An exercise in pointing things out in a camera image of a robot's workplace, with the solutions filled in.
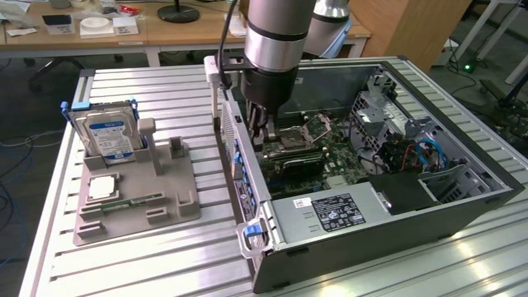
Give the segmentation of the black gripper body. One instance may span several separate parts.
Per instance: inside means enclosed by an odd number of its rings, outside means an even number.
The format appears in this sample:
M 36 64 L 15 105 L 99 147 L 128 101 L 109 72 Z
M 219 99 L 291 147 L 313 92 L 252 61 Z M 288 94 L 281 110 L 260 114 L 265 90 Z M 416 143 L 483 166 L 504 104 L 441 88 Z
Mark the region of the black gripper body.
M 277 113 L 291 99 L 297 77 L 297 68 L 285 72 L 268 72 L 263 69 L 245 69 L 241 74 L 241 93 L 247 100 Z

